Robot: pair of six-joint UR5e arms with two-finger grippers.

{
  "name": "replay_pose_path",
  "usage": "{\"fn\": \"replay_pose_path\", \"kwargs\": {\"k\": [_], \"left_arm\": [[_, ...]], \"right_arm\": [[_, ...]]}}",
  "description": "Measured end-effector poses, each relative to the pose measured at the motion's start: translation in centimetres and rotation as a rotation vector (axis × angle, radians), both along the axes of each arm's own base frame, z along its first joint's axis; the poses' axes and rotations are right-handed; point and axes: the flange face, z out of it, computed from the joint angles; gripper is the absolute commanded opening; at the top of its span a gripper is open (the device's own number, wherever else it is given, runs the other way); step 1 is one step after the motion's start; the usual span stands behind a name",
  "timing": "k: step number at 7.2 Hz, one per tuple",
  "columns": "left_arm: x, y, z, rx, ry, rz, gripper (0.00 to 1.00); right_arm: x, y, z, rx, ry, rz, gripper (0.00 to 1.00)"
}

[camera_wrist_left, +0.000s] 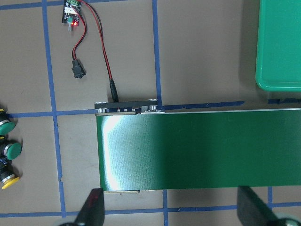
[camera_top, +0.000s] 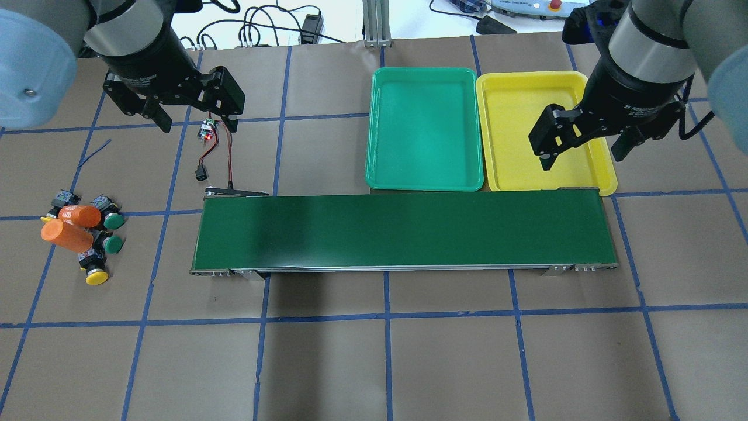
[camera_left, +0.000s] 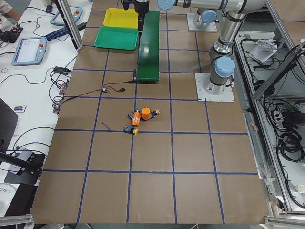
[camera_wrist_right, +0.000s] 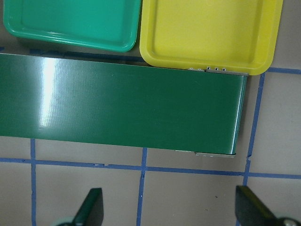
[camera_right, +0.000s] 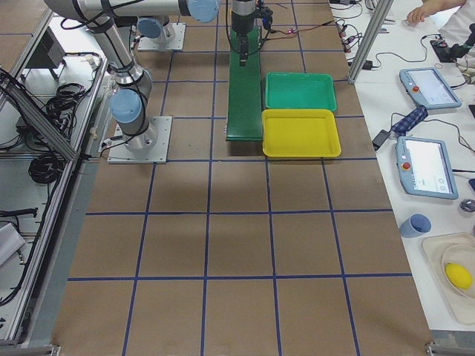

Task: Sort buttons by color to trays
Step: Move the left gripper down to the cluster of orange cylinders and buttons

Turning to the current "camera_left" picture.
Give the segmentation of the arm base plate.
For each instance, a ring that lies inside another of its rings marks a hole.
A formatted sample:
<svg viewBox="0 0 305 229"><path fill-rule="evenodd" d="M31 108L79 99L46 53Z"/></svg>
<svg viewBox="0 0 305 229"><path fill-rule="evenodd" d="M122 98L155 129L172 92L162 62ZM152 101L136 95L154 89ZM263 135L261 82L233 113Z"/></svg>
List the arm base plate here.
<svg viewBox="0 0 305 229"><path fill-rule="evenodd" d="M215 24L217 14L215 11L208 10L202 14L187 13L186 17L189 31L217 32Z"/></svg>
<svg viewBox="0 0 305 229"><path fill-rule="evenodd" d="M218 86L210 81L210 73L195 73L197 100L200 102L234 102L231 82Z"/></svg>

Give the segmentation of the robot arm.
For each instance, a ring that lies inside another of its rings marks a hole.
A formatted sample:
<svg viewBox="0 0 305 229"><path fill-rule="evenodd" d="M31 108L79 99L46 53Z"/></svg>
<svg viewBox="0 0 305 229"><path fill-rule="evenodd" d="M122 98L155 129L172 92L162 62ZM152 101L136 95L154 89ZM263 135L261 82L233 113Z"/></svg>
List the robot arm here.
<svg viewBox="0 0 305 229"><path fill-rule="evenodd" d="M229 57L232 51L234 39L243 22L242 6L244 2L238 0L158 0L157 5L161 10L169 10L174 6L188 8L195 6L199 11L207 9L209 14L215 10L228 10L228 15L224 27L216 41L210 48L209 55L211 59L212 72L209 79L203 83L207 93L220 95L224 89L227 80L235 70L235 63Z"/></svg>
<svg viewBox="0 0 305 229"><path fill-rule="evenodd" d="M138 14L138 31L142 35L145 15L149 12L149 0L122 0L121 4L125 11L130 4L134 4L134 10ZM157 0L157 6L163 11L178 6L178 0ZM216 10L198 8L195 13L187 13L187 24L189 31L217 32L215 21L217 20Z"/></svg>

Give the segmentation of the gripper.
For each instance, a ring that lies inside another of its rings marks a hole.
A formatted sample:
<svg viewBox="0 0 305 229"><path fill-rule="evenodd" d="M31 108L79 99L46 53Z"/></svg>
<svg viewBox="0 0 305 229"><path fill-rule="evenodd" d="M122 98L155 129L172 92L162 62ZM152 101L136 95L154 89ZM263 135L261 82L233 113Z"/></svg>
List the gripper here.
<svg viewBox="0 0 305 229"><path fill-rule="evenodd" d="M149 0L135 0L134 9L138 15L138 32L139 36L142 36L144 26L144 15L149 11Z"/></svg>

